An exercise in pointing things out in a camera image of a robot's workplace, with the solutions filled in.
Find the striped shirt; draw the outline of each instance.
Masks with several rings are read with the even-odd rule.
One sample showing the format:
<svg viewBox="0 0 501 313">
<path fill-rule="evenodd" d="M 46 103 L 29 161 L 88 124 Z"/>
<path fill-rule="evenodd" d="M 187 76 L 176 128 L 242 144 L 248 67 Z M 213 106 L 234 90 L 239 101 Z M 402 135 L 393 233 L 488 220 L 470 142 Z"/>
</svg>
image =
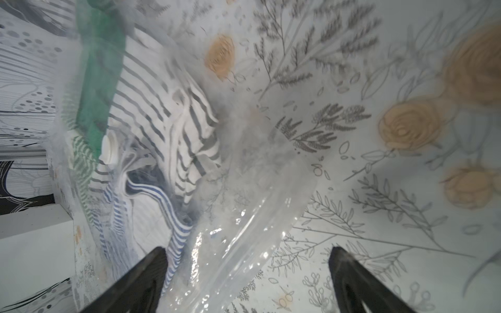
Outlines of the striped shirt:
<svg viewBox="0 0 501 313">
<path fill-rule="evenodd" d="M 127 37 L 107 133 L 118 164 L 100 161 L 89 191 L 96 238 L 119 279 L 156 246 L 167 251 L 166 290 L 191 231 L 182 207 L 206 168 L 219 166 L 217 119 L 203 92 L 144 30 Z"/>
</svg>

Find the green cloth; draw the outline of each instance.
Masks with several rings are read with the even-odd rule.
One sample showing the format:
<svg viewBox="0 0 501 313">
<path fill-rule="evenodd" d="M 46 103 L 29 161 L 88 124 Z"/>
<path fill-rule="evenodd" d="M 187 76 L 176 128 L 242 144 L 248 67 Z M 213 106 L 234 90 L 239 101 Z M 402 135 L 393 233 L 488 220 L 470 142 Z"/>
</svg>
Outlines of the green cloth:
<svg viewBox="0 0 501 313">
<path fill-rule="evenodd" d="M 101 155 L 108 114 L 122 71 L 125 24 L 112 1 L 77 1 L 77 26 L 82 38 L 85 71 L 76 129 L 93 157 Z"/>
</svg>

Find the orange flower print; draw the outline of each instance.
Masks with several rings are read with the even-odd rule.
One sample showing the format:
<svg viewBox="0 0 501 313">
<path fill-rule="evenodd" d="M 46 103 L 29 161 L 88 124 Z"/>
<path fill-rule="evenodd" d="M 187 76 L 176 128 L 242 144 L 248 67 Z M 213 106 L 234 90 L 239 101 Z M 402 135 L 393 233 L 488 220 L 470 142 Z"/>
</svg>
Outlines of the orange flower print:
<svg viewBox="0 0 501 313">
<path fill-rule="evenodd" d="M 457 207 L 476 210 L 485 207 L 499 190 L 498 174 L 482 167 L 458 168 L 444 181 L 445 196 Z"/>
<path fill-rule="evenodd" d="M 224 80 L 235 63 L 235 47 L 228 36 L 220 35 L 205 55 L 205 66 Z"/>
<path fill-rule="evenodd" d="M 501 109 L 501 25 L 471 35 L 451 55 L 443 71 L 449 96 L 464 105 Z"/>
<path fill-rule="evenodd" d="M 440 116 L 427 99 L 397 104 L 379 122 L 379 135 L 390 149 L 417 150 L 435 141 L 440 130 Z"/>
</svg>

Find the printed leaf pattern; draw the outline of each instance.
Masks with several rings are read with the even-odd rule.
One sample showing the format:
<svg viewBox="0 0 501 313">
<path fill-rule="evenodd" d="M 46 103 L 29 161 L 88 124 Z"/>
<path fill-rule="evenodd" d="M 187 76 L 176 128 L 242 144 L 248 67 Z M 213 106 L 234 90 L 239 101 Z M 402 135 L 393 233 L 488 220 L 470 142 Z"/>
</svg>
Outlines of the printed leaf pattern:
<svg viewBox="0 0 501 313">
<path fill-rule="evenodd" d="M 354 0 L 325 0 L 319 6 L 312 6 L 305 0 L 259 1 L 259 9 L 254 12 L 254 16 L 259 21 L 257 32 L 261 42 L 255 43 L 255 55 L 262 60 L 269 79 L 260 100 L 275 85 L 286 89 L 313 77 L 314 73 L 302 69 L 310 61 L 314 61 L 317 68 L 322 70 L 345 72 L 353 68 L 349 57 L 367 52 L 379 43 L 377 35 L 373 33 L 382 20 L 371 17 L 374 4 L 357 5 Z M 283 16 L 287 13 L 292 21 L 288 27 L 284 27 Z M 317 30 L 308 17 L 321 21 L 322 26 Z M 310 26 L 302 29 L 307 24 L 305 21 L 309 21 Z M 270 52 L 264 40 L 270 42 Z M 266 62 L 266 56 L 274 49 L 280 49 L 281 55 L 277 56 L 276 68 L 272 69 Z M 290 70 L 285 71 L 286 66 L 291 66 Z M 339 92 L 346 92 L 346 88 L 343 86 Z"/>
<path fill-rule="evenodd" d="M 337 138 L 337 133 L 355 130 L 352 124 L 368 119 L 370 114 L 365 114 L 365 108 L 355 105 L 344 108 L 339 104 L 328 104 L 313 115 L 311 129 L 298 134 L 298 127 L 303 121 L 293 123 L 292 118 L 286 120 L 282 117 L 275 128 L 279 129 L 287 139 L 293 141 L 296 148 L 305 152 L 315 153 L 319 150 L 327 150 L 327 145 Z"/>
</svg>

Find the white box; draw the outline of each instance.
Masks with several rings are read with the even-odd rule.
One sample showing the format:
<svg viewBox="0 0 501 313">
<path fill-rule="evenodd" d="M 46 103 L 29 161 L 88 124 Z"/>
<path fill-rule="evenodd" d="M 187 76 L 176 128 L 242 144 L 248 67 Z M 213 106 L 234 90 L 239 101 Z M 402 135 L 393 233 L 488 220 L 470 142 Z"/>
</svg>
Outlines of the white box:
<svg viewBox="0 0 501 313">
<path fill-rule="evenodd" d="M 0 215 L 0 307 L 75 275 L 73 236 L 59 204 Z"/>
</svg>

